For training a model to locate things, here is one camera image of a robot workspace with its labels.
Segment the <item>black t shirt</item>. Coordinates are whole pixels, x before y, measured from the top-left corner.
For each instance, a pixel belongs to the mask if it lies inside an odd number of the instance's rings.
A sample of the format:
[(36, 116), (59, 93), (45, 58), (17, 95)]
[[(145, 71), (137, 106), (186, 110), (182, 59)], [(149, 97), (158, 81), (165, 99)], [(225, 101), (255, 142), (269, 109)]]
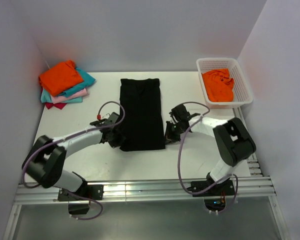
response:
[(120, 130), (125, 137), (123, 152), (165, 149), (161, 90), (158, 78), (120, 80), (119, 101), (125, 111)]

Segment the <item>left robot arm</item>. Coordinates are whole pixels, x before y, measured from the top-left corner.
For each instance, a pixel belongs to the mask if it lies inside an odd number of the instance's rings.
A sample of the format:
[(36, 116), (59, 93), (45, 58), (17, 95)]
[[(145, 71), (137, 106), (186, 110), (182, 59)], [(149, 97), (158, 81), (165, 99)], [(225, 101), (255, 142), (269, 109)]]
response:
[(89, 146), (108, 143), (112, 148), (122, 145), (125, 138), (117, 127), (90, 126), (63, 137), (43, 135), (32, 146), (22, 164), (22, 184), (27, 188), (42, 186), (62, 188), (75, 193), (87, 184), (75, 172), (64, 170), (68, 157)]

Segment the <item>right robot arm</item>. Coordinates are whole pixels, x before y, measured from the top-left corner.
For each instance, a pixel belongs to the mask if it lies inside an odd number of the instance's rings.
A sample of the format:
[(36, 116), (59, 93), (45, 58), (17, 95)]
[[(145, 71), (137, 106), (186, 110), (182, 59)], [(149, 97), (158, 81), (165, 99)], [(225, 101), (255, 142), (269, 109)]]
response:
[(191, 115), (180, 120), (166, 122), (165, 143), (179, 142), (177, 174), (181, 184), (181, 156), (185, 138), (188, 133), (199, 133), (215, 139), (220, 159), (207, 174), (211, 185), (220, 185), (231, 176), (237, 165), (256, 151), (256, 144), (243, 122), (234, 117), (229, 120)]

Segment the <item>orange crumpled t shirt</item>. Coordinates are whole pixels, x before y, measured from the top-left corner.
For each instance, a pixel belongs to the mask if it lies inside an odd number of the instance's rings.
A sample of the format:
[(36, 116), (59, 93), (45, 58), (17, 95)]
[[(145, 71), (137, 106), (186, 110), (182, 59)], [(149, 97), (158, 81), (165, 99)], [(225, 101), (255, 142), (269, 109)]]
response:
[(227, 68), (214, 69), (201, 74), (207, 97), (211, 102), (232, 102), (235, 81)]

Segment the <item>pink folded t shirt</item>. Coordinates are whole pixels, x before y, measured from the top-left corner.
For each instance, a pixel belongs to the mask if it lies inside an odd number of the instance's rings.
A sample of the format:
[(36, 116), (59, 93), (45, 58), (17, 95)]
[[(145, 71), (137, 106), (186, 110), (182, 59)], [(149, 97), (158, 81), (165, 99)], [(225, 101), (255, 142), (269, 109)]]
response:
[(87, 96), (89, 93), (86, 88), (70, 95), (70, 96), (51, 96), (51, 101), (53, 104), (59, 104), (59, 103), (82, 103), (83, 97)]

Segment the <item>magenta folded t shirt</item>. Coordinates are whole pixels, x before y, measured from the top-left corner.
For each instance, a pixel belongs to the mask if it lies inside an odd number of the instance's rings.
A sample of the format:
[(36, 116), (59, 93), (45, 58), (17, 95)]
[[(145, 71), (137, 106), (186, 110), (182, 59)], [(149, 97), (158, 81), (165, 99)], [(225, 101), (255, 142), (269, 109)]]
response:
[(50, 102), (45, 102), (44, 103), (45, 107), (49, 110), (51, 108), (57, 108), (59, 110), (62, 110), (67, 104), (66, 103), (50, 103)]

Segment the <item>white plastic basket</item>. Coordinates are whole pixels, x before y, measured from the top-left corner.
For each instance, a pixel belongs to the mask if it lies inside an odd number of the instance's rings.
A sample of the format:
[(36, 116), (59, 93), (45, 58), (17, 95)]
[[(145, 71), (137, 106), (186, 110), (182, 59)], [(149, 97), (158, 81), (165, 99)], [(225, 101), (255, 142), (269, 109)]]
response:
[[(199, 58), (196, 66), (205, 102), (209, 108), (233, 109), (252, 103), (252, 92), (236, 59), (228, 57)], [(202, 74), (217, 69), (228, 69), (230, 78), (234, 79), (233, 101), (213, 102), (209, 100)]]

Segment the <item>teal folded t shirt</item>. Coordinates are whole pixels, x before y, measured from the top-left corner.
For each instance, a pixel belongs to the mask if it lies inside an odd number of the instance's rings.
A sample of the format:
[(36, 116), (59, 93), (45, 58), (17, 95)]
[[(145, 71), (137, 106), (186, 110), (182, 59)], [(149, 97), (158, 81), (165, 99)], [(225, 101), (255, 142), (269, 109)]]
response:
[[(91, 87), (96, 82), (96, 79), (93, 78), (91, 75), (89, 75), (84, 70), (82, 70), (78, 67), (75, 70), (79, 73), (79, 75), (83, 79), (83, 82), (78, 83), (78, 84), (74, 85), (73, 87), (63, 91), (62, 93), (57, 95), (57, 97), (59, 97), (59, 96), (69, 97), (83, 89), (88, 90), (88, 87)], [(43, 89), (41, 92), (40, 101), (42, 103), (52, 103), (51, 97), (52, 96), (45, 89)]]

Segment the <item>orange folded t shirt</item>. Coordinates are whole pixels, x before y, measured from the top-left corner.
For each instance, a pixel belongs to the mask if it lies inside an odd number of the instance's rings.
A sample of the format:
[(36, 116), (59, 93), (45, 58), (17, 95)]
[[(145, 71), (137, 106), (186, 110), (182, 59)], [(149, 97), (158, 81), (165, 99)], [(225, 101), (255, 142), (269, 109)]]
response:
[(39, 76), (40, 85), (53, 97), (83, 81), (72, 60), (60, 62)]

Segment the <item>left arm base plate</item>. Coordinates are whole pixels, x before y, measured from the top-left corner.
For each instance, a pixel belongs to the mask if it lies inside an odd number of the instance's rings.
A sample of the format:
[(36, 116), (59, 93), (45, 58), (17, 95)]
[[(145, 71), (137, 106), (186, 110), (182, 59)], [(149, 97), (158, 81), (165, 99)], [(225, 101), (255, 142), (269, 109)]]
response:
[(88, 184), (82, 189), (77, 190), (73, 196), (69, 194), (69, 191), (66, 189), (61, 189), (58, 193), (57, 200), (59, 202), (73, 202), (73, 201), (84, 201), (84, 198), (89, 200), (102, 200), (104, 193), (104, 186), (102, 184)]

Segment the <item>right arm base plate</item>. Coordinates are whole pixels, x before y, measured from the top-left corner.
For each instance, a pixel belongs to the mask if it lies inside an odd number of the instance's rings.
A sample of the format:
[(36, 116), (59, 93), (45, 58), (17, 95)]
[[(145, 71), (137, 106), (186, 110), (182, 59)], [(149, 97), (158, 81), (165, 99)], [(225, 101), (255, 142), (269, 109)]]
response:
[(210, 187), (212, 184), (210, 180), (191, 181), (187, 190), (194, 197), (227, 197), (235, 194), (236, 188), (230, 179)]

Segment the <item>aluminium mounting rail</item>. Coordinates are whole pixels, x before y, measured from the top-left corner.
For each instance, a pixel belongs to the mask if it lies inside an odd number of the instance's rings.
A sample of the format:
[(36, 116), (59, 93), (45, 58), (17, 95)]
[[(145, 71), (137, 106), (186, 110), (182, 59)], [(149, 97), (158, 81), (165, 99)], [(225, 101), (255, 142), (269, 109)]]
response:
[[(172, 180), (143, 180), (143, 181), (108, 181), (92, 182), (91, 184), (103, 185), (103, 196), (100, 203), (116, 202), (153, 202), (193, 200), (186, 193), (177, 179)], [(87, 203), (86, 200), (59, 201), (59, 188), (32, 188), (20, 185), (17, 189), (14, 205), (45, 205)], [(252, 176), (238, 179), (238, 198), (248, 197), (273, 197), (276, 195), (270, 177)]]

